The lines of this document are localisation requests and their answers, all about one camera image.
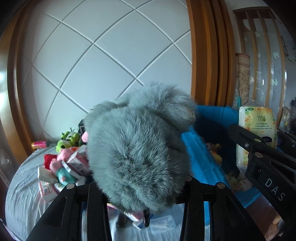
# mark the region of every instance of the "wall tile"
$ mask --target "wall tile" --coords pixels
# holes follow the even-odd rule
[[[23,54],[31,63],[33,63],[45,40],[58,24],[59,22],[57,20],[44,13],[41,13],[30,24],[24,36]]]
[[[47,0],[40,3],[39,8],[60,21],[77,7],[83,0]]]
[[[58,141],[62,132],[70,131],[70,128],[77,130],[79,122],[85,115],[83,110],[65,95],[59,93],[48,114],[43,130]]]
[[[39,141],[42,133],[42,127],[39,124],[34,123],[34,121],[28,115],[26,116],[31,129],[31,133],[33,135],[33,141]]]
[[[175,47],[170,47],[140,77],[144,84],[151,81],[176,84],[191,91],[191,65]]]
[[[50,135],[48,135],[45,131],[42,131],[40,140],[47,140],[50,143],[56,143],[58,141],[58,140],[52,138]]]
[[[154,0],[138,9],[173,41],[190,29],[188,11],[178,0]]]
[[[66,17],[64,22],[94,41],[131,10],[131,7],[118,0],[87,0]]]
[[[89,41],[61,24],[46,41],[33,65],[59,87],[89,46]]]
[[[21,60],[20,60],[20,68],[18,71],[20,71],[20,78],[21,78],[21,85],[22,88],[24,86],[24,83],[26,81],[27,75],[29,73],[29,70],[32,66],[32,64],[26,59],[24,55],[22,55]]]
[[[188,32],[182,38],[180,38],[176,45],[181,49],[183,54],[190,60],[192,63],[192,52],[191,52],[191,33]]]
[[[170,41],[147,19],[133,12],[106,32],[96,44],[137,75]]]
[[[31,68],[22,92],[26,114],[36,124],[43,126],[57,89]]]
[[[90,110],[94,105],[116,99],[133,77],[96,46],[92,46],[69,75],[62,91]]]

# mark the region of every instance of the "yellow package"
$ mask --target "yellow package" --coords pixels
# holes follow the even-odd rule
[[[276,118],[272,109],[263,106],[241,106],[239,126],[263,138],[270,147],[277,147]],[[248,152],[237,145],[237,167],[246,170]]]

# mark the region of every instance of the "white tiled wall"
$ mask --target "white tiled wall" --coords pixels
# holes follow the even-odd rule
[[[190,93],[185,0],[42,0],[22,50],[25,109],[35,140],[58,140],[94,105],[151,81]]]

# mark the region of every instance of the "gray plush toy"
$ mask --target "gray plush toy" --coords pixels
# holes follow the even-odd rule
[[[194,122],[195,108],[184,91],[153,83],[89,112],[89,165],[113,205],[156,213],[175,203],[190,169],[181,133]]]

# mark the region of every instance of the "gray bedsheet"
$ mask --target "gray bedsheet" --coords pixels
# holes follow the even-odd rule
[[[8,189],[5,205],[5,214],[7,226],[11,231],[19,237],[21,241],[25,241],[29,233],[48,208],[50,203],[45,202],[39,193],[37,179],[37,169],[43,166],[44,155],[56,154],[55,146],[47,149],[39,149],[35,151],[18,169],[10,187]],[[117,216],[110,220],[110,229],[113,241],[134,240],[134,241],[178,241],[180,237],[183,205],[175,205],[172,209],[167,210],[158,218],[170,216],[173,225],[165,228],[165,225],[155,224],[152,228],[139,230],[134,226],[125,229],[116,227]],[[86,211],[83,212],[82,219],[82,238],[86,239]]]

